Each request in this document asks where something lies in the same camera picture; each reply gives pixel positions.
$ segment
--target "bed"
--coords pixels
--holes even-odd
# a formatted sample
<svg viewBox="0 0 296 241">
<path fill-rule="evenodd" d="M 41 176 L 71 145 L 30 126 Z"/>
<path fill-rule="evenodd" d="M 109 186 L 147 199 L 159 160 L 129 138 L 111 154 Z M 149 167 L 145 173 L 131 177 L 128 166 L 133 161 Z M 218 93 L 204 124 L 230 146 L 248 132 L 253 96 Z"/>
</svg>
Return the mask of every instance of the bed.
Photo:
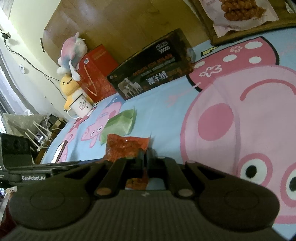
<svg viewBox="0 0 296 241">
<path fill-rule="evenodd" d="M 274 229 L 296 233 L 296 28 L 212 47 L 196 47 L 194 71 L 124 101 L 118 94 L 70 120 L 51 144 L 60 161 L 102 158 L 100 133 L 114 115 L 135 108 L 131 136 L 151 137 L 158 155 L 199 161 L 266 186 L 280 201 Z"/>
</svg>

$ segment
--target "cardboard box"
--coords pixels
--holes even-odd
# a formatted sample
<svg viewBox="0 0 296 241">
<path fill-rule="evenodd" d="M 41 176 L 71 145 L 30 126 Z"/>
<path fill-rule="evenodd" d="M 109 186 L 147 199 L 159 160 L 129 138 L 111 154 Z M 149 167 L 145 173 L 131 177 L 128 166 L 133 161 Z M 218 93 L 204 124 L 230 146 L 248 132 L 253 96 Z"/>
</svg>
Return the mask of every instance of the cardboard box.
<svg viewBox="0 0 296 241">
<path fill-rule="evenodd" d="M 134 54 L 107 79 L 125 99 L 193 71 L 195 53 L 180 28 Z"/>
<path fill-rule="evenodd" d="M 106 76 L 118 66 L 118 63 L 106 51 L 103 45 L 88 52 L 79 62 L 81 88 L 96 103 L 116 93 Z"/>
</svg>

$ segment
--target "white mug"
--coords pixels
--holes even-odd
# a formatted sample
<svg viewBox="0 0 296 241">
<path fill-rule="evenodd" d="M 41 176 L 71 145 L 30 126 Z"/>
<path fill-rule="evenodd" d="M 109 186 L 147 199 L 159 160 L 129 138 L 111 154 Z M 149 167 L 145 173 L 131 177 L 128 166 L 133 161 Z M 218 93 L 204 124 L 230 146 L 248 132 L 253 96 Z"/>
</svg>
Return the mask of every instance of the white mug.
<svg viewBox="0 0 296 241">
<path fill-rule="evenodd" d="M 69 110 L 74 110 L 74 112 L 78 115 L 78 117 L 74 118 L 69 114 Z M 76 100 L 72 102 L 70 105 L 70 109 L 67 110 L 68 115 L 72 119 L 78 119 L 85 117 L 92 109 L 92 104 L 85 98 L 83 94 L 81 94 Z"/>
</svg>

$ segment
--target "packaged food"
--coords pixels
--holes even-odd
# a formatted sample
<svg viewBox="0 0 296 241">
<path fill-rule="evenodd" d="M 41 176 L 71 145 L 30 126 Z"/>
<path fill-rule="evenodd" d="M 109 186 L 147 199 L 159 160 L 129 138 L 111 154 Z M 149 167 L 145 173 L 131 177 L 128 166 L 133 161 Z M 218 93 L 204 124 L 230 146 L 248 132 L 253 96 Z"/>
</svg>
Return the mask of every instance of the packaged food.
<svg viewBox="0 0 296 241">
<path fill-rule="evenodd" d="M 136 157 L 139 149 L 147 150 L 150 138 L 121 137 L 116 134 L 109 134 L 107 137 L 106 154 L 104 160 L 115 162 L 122 157 Z M 148 175 L 146 170 L 142 178 L 132 178 L 127 180 L 126 188 L 134 190 L 145 190 L 148 185 Z"/>
<path fill-rule="evenodd" d="M 218 37 L 279 20 L 268 0 L 200 0 Z"/>
</svg>

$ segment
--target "stuffed unicorn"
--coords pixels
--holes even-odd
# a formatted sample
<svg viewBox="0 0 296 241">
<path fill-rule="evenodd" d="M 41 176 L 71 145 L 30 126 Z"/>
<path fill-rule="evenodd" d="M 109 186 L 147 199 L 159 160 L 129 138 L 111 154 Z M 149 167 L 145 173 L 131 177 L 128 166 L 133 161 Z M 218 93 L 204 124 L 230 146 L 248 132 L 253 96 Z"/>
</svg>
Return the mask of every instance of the stuffed unicorn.
<svg viewBox="0 0 296 241">
<path fill-rule="evenodd" d="M 79 61 L 87 53 L 87 46 L 84 41 L 79 38 L 79 33 L 74 37 L 68 38 L 61 50 L 61 57 L 58 59 L 58 64 L 61 66 L 57 69 L 58 74 L 72 74 L 75 81 L 80 81 L 80 75 L 76 72 L 79 68 Z"/>
</svg>

